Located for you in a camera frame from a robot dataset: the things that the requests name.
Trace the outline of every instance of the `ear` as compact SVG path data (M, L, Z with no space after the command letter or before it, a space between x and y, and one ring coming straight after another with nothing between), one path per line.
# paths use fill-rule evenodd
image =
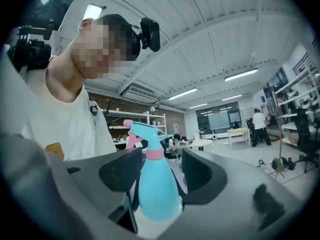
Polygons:
M90 28L92 22L94 22L93 18L85 18L83 19L78 26L79 32L83 31L84 29Z

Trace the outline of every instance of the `neck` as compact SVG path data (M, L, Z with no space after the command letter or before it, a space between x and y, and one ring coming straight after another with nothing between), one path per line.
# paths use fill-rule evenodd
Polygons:
M50 61L45 76L50 93L65 103L75 101L85 80L72 58L70 46L59 57Z

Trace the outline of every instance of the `pink spray nozzle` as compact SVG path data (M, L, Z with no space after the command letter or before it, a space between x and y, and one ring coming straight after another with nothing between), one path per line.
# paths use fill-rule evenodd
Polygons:
M132 120L126 119L126 120L123 121L123 126L127 127L127 128L130 128L131 127L131 123L132 123Z

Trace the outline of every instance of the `round table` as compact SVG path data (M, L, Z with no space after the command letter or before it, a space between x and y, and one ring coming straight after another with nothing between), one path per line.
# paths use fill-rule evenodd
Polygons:
M212 142L212 139L194 139L191 144L186 144L184 146L190 149L199 148L200 151L204 151L204 146L210 145Z

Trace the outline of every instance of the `air conditioner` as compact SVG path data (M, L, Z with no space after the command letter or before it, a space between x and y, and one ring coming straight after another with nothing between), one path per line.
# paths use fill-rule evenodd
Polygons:
M130 85L129 88L123 92L122 97L137 102L153 103L159 96L151 91L141 88L140 86Z

